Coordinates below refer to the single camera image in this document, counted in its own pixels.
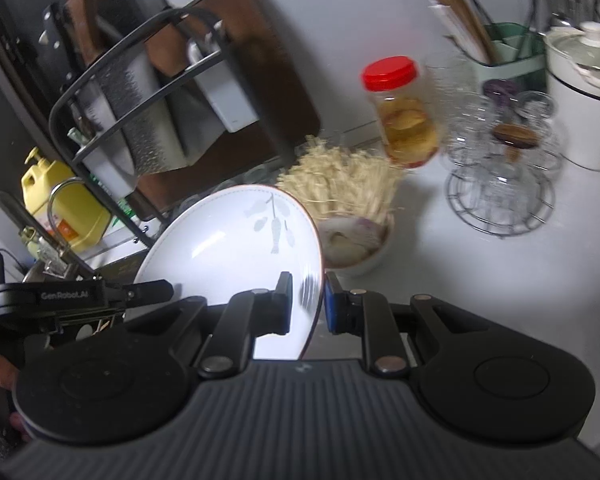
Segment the dish soap bottle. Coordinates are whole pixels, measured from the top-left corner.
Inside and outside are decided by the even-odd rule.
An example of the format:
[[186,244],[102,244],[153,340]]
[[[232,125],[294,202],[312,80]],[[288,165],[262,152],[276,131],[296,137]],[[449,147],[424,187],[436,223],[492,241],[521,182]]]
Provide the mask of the dish soap bottle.
[[[57,184],[75,175],[64,162],[55,160],[49,163],[46,158],[40,156],[38,148],[31,150],[25,164],[34,158],[36,163],[26,171],[20,181],[24,205],[53,235],[46,217],[49,195]],[[65,187],[54,200],[54,221],[64,239],[77,253],[100,241],[110,218],[109,211],[82,184]]]

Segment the knife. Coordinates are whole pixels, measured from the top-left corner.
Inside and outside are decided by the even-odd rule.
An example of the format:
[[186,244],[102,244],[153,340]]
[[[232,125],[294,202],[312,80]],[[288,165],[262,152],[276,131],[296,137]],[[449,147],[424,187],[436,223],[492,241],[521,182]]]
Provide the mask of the knife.
[[[82,73],[74,54],[73,44],[62,22],[58,4],[43,11],[45,30],[38,42],[46,49],[49,65],[56,67],[50,74],[61,91],[70,86]],[[97,84],[88,82],[68,103],[78,129],[93,139],[116,122],[109,103]],[[85,165],[107,187],[113,198],[120,200],[135,188],[137,177],[134,165],[122,136],[112,136],[85,158]]]
[[[96,23],[94,0],[67,0],[67,6],[84,62],[91,66],[105,51]],[[160,89],[141,43],[112,60],[98,72],[96,79],[117,117]],[[130,120],[123,135],[137,174],[160,173],[187,165],[164,101]]]

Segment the black rack frame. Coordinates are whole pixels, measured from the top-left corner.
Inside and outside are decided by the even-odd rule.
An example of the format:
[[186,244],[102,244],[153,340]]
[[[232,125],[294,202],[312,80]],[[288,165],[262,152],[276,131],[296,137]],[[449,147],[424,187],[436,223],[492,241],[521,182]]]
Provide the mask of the black rack frame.
[[[219,50],[210,54],[209,56],[206,56],[204,59],[200,60],[200,62],[189,66],[184,70],[184,72],[176,76],[173,80],[168,82],[150,97],[136,105],[132,110],[129,110],[124,116],[118,118],[116,123],[104,133],[95,137],[94,139],[91,139],[90,142],[81,148],[74,156],[66,143],[65,136],[59,131],[58,115],[62,107],[64,107],[75,96],[76,92],[85,86],[93,76],[111,63],[113,59],[120,56],[126,49],[138,44],[140,41],[146,40],[152,34],[158,32],[158,30],[160,30],[160,28],[165,24],[179,22],[187,15],[200,20],[200,22],[205,25],[206,29],[209,31],[209,33],[211,33],[214,43],[218,45]],[[240,64],[238,63],[237,57],[235,57],[235,54],[232,51],[230,40],[223,37],[223,35],[215,29],[214,25],[218,21],[219,18],[214,13],[206,9],[194,7],[193,4],[182,8],[164,10],[163,12],[156,14],[152,18],[146,20],[142,25],[136,28],[136,30],[125,36],[103,56],[101,56],[99,60],[85,70],[85,72],[66,90],[66,92],[62,94],[58,101],[56,101],[56,104],[54,104],[49,114],[49,133],[51,140],[56,150],[58,150],[58,152],[62,155],[62,158],[64,158],[64,161],[72,168],[72,170],[74,170],[74,173],[77,176],[84,180],[85,186],[89,189],[89,191],[91,191],[96,199],[113,215],[117,216],[120,221],[136,236],[137,240],[141,241],[149,248],[154,244],[154,240],[124,214],[116,201],[109,196],[108,193],[106,193],[100,186],[98,186],[98,184],[89,178],[90,172],[87,167],[85,167],[83,161],[86,156],[99,147],[105,140],[109,139],[110,136],[114,134],[120,134],[120,129],[123,128],[130,120],[147,110],[147,108],[153,105],[155,102],[159,101],[160,99],[164,99],[168,94],[180,88],[184,85],[184,83],[190,81],[192,78],[204,72],[208,68],[211,68],[223,60],[227,63],[229,69],[231,69],[234,77],[238,81],[238,84],[240,84],[242,90],[247,96],[251,107],[253,107],[253,110],[256,112],[264,133],[272,143],[273,148],[280,156],[282,163],[286,167],[289,167],[293,165],[296,160],[292,143],[285,139],[284,135],[282,135],[282,133],[278,130],[275,123],[270,120],[262,104],[256,98],[248,78],[243,72]],[[186,30],[186,27],[179,27],[179,30],[188,36],[187,39],[193,38],[193,34]],[[158,208],[149,199],[146,197],[145,199],[149,208],[153,210],[152,214],[155,215],[158,220],[160,220],[163,226],[168,225],[168,219],[162,215]]]

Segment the white plate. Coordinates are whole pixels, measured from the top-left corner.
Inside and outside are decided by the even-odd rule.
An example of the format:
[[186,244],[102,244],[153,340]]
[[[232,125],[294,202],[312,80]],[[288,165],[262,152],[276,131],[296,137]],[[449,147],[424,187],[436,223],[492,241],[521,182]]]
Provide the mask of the white plate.
[[[279,189],[235,186],[197,202],[158,238],[136,283],[164,279],[173,284],[174,300],[204,296],[221,304],[243,290],[274,289],[284,270],[294,284],[291,329],[257,338],[254,357],[298,359],[314,325],[324,269],[311,217]],[[155,308],[129,310],[126,318]]]

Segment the green utensil holder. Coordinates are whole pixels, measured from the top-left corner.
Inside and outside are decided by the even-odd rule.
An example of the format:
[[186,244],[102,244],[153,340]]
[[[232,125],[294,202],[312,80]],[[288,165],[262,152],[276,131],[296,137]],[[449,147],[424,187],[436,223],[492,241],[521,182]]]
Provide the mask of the green utensil holder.
[[[519,23],[494,23],[485,26],[493,46],[496,48],[502,62],[498,64],[482,63],[464,53],[472,63],[478,88],[489,79],[511,79],[524,90],[544,90],[544,41],[536,32],[527,30]],[[521,49],[521,55],[515,60],[518,53],[520,39],[526,36]]]

